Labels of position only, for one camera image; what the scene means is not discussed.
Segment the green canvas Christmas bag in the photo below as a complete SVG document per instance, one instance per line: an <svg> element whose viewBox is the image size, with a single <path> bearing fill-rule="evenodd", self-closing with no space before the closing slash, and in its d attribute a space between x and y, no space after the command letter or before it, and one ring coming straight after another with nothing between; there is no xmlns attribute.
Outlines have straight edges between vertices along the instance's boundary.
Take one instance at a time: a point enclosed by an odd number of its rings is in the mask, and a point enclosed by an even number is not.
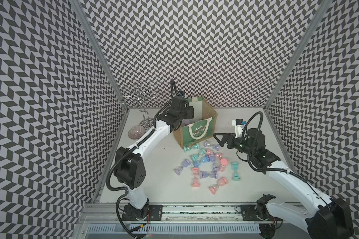
<svg viewBox="0 0 359 239"><path fill-rule="evenodd" d="M213 137L218 116L204 97L193 97L188 101L194 108L194 117L188 125L183 120L180 128L174 131L174 137L182 149Z"/></svg>

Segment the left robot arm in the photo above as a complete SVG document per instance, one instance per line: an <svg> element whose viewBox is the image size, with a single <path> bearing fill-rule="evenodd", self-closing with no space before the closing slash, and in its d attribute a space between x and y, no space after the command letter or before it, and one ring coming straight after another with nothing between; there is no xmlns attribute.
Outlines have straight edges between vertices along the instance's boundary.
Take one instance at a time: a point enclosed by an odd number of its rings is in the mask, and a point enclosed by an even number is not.
<svg viewBox="0 0 359 239"><path fill-rule="evenodd" d="M106 188L112 192L125 191L117 200L129 198L127 208L136 219L145 219L149 214L149 199L140 188L146 177L144 159L166 136L180 128L182 121L194 117L194 109L178 91L175 81L170 81L171 99L155 114L153 126L139 140L127 148L120 147L114 164L106 177Z"/></svg>

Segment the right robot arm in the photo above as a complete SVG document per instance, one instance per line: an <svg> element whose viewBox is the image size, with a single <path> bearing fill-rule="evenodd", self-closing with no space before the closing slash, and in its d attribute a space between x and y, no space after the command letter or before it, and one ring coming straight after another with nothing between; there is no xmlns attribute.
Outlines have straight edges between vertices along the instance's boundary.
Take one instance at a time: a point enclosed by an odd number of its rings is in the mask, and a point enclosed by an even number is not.
<svg viewBox="0 0 359 239"><path fill-rule="evenodd" d="M232 121L234 133L215 133L221 147L247 155L246 162L255 171L281 184L302 204L302 208L283 203L274 195L263 195L254 207L259 220L281 219L309 234L312 239L349 239L354 235L351 209L341 198L333 198L309 184L292 171L280 157L266 149L261 131L264 115L256 112L248 121Z"/></svg>

